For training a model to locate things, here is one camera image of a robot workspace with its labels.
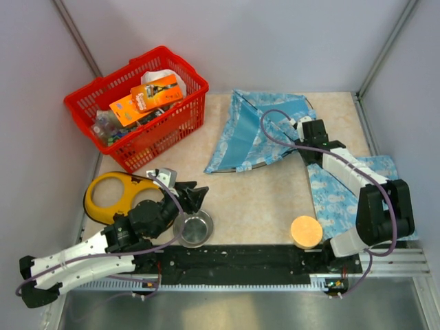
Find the metal bowl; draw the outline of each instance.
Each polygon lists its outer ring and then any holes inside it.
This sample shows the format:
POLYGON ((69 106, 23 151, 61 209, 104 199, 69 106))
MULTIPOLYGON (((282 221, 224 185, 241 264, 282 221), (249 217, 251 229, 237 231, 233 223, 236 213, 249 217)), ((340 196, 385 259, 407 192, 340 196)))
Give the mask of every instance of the metal bowl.
POLYGON ((210 215, 203 210, 195 214, 178 215, 174 220, 174 237, 180 233, 183 224, 185 224, 184 232, 178 241, 185 248, 200 248, 214 231, 214 223, 210 215))

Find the yellow handle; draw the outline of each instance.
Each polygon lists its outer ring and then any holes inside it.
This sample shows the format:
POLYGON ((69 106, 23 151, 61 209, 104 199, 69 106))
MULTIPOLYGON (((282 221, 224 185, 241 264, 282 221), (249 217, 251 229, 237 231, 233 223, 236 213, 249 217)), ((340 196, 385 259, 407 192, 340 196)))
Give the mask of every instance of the yellow handle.
POLYGON ((131 204, 135 196, 146 189, 159 189, 159 187, 145 177, 123 172, 105 173, 94 179, 87 188, 84 196, 84 210, 90 219, 105 225, 112 225, 115 222, 113 217, 115 215, 127 215, 132 209, 131 204), (98 183, 108 178, 119 179, 124 186, 124 192, 118 202, 108 208, 100 208, 91 200, 91 194, 98 183))

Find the orange box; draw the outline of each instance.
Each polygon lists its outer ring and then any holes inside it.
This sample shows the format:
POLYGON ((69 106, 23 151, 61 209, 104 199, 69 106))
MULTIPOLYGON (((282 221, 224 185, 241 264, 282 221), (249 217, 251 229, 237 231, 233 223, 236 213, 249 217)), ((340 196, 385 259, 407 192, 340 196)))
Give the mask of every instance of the orange box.
POLYGON ((141 113, 180 101, 182 91, 174 74, 130 89, 131 99, 141 113))
POLYGON ((131 94, 117 100, 110 104, 110 109, 119 119, 123 127, 127 127, 139 119, 148 115, 151 111, 140 113, 136 108, 134 101, 131 99, 131 94))

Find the gray wall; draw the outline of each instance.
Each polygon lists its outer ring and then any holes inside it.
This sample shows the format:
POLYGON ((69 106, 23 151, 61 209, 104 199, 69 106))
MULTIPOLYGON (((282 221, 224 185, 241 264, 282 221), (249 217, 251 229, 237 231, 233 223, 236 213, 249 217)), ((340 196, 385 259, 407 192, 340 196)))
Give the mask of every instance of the gray wall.
POLYGON ((97 152, 63 106, 92 75, 51 1, 0 5, 0 328, 38 329, 19 259, 73 243, 97 152))
POLYGON ((166 45, 222 92, 356 91, 406 1, 65 3, 103 74, 166 45))
POLYGON ((420 1, 364 100, 381 153, 410 185, 416 228, 440 289, 440 2, 420 1))

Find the blue floral towel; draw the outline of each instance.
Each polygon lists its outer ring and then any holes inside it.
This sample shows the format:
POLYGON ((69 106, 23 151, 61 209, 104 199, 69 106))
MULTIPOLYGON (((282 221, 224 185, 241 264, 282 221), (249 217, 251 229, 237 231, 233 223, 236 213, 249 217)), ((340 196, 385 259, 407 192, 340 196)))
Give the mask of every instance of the blue floral towel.
MULTIPOLYGON (((308 108, 305 96, 234 90, 229 119, 205 173, 230 169, 248 171, 254 165, 271 164, 292 152, 293 149, 267 139, 261 131, 260 118, 270 109, 283 110, 295 120, 307 115, 316 118, 315 111, 308 108)), ((265 128, 274 138, 284 142, 298 138, 296 130, 280 113, 270 113, 266 118, 265 128)))
MULTIPOLYGON (((396 166, 389 156, 358 157, 376 173, 398 179, 396 166)), ((316 164, 308 165, 316 218, 324 229, 324 239, 352 228, 356 222, 358 199, 337 179, 316 164)), ((417 233, 401 240, 417 240, 417 233)))

